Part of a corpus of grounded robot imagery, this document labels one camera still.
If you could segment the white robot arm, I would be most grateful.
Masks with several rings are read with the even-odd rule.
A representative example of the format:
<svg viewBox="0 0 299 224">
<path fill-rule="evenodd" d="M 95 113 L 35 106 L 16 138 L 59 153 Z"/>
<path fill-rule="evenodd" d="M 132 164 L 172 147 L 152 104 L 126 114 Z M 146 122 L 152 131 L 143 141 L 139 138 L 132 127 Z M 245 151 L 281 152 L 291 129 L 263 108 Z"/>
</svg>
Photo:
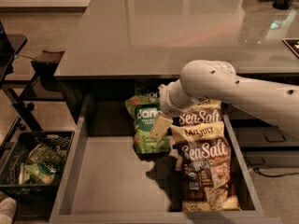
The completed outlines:
<svg viewBox="0 0 299 224">
<path fill-rule="evenodd" d="M 179 79 L 159 87 L 163 113 L 178 117 L 205 99 L 220 100 L 293 136 L 299 135 L 299 87 L 240 77 L 222 61 L 187 63 Z"/>
</svg>

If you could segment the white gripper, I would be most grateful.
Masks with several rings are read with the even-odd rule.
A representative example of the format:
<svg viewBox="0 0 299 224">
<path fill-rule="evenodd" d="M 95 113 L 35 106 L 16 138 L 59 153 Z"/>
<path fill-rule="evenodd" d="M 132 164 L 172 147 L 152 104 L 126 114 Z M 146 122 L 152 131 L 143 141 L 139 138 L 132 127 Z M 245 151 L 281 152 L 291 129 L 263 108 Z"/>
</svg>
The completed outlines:
<svg viewBox="0 0 299 224">
<path fill-rule="evenodd" d="M 159 139 L 165 136 L 173 123 L 171 117 L 179 117 L 193 105 L 193 101 L 183 90 L 180 80 L 170 82 L 168 85 L 162 84 L 158 90 L 160 94 L 159 104 L 164 114 L 156 116 L 149 133 L 151 139 Z"/>
</svg>

